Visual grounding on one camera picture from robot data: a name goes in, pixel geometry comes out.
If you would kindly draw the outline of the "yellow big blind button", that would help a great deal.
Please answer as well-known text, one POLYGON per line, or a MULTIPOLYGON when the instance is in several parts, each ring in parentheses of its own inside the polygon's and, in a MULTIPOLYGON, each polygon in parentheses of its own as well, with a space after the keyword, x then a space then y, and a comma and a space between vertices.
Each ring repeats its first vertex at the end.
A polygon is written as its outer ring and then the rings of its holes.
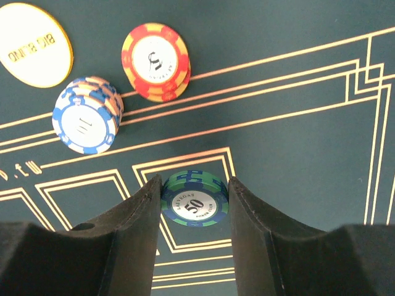
POLYGON ((21 82, 51 88, 73 66, 73 49, 60 23, 45 10, 23 2, 1 7, 1 63, 21 82))

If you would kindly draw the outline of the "orange chips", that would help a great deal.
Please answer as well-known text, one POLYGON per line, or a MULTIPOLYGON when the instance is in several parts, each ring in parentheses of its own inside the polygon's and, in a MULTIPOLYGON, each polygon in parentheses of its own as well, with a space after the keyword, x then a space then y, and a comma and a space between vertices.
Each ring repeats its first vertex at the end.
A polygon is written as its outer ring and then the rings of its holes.
POLYGON ((129 32, 121 60, 130 84, 149 101, 175 100, 189 84, 191 64, 186 44, 164 24, 145 23, 129 32))

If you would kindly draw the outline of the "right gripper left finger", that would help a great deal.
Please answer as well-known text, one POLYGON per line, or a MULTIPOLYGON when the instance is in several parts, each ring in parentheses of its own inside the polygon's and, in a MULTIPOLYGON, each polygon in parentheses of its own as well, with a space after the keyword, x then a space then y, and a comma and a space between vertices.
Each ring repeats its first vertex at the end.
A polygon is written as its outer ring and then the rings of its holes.
POLYGON ((162 179, 69 231, 1 224, 2 295, 149 295, 162 179))

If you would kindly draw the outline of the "green chips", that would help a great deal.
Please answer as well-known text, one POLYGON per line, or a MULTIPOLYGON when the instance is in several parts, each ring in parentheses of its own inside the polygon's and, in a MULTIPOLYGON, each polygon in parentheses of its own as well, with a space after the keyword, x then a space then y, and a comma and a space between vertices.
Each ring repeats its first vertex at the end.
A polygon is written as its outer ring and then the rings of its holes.
POLYGON ((227 186, 206 171, 180 171, 165 181, 161 207, 164 215, 183 226, 211 226, 228 213, 227 186))

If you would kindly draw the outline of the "peach blue chips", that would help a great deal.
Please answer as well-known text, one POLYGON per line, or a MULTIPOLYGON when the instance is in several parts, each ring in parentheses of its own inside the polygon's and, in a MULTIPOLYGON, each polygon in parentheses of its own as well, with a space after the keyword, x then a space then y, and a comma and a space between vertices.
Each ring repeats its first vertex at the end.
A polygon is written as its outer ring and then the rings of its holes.
POLYGON ((97 76, 83 76, 59 94, 52 125, 70 149, 80 154, 100 154, 113 144, 123 111, 123 100, 114 86, 97 76))

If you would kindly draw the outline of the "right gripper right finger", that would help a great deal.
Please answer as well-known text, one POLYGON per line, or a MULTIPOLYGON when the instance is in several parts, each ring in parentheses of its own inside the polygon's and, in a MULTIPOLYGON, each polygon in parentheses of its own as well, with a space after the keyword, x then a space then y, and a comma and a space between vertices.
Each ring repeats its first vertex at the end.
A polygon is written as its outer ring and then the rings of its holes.
POLYGON ((393 295, 394 226, 321 231, 228 183, 239 295, 393 295))

